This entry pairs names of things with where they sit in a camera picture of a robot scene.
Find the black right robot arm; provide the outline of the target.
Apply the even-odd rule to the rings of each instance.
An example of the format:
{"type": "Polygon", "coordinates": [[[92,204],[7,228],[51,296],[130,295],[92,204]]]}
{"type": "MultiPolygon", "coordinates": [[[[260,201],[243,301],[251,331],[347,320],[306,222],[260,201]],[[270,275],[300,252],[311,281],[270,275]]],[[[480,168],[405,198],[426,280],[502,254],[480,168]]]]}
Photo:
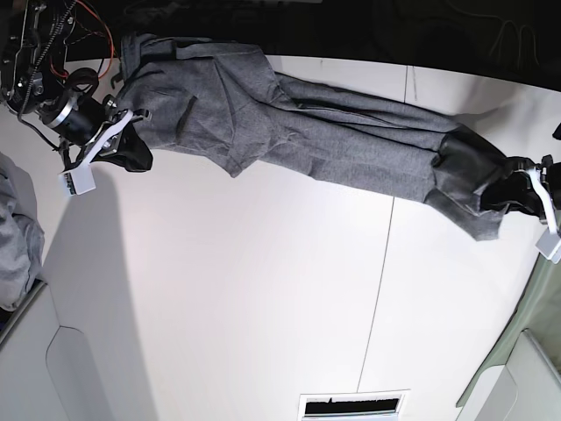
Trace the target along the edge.
{"type": "Polygon", "coordinates": [[[131,123],[108,139],[101,137],[124,117],[117,99],[94,98],[100,81],[117,56],[110,28],[88,1],[3,1],[1,3],[1,102],[18,122],[43,141],[47,136],[24,117],[34,113],[59,141],[50,148],[66,170],[75,169],[90,155],[128,172],[151,169],[153,156],[131,123]],[[86,11],[101,27],[108,58],[98,68],[65,69],[67,50],[76,40],[79,11],[86,11]]]}

